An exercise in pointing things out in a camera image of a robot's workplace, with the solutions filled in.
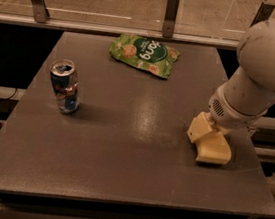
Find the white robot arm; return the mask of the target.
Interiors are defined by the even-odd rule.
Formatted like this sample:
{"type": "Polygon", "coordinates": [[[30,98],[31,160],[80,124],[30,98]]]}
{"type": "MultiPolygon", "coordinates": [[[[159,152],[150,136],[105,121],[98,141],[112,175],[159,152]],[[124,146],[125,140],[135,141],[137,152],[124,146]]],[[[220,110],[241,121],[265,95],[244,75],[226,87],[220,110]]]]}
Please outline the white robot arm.
{"type": "Polygon", "coordinates": [[[275,19],[253,25],[237,47],[238,70],[209,99],[188,129],[190,141],[246,127],[275,104],[275,19]]]}

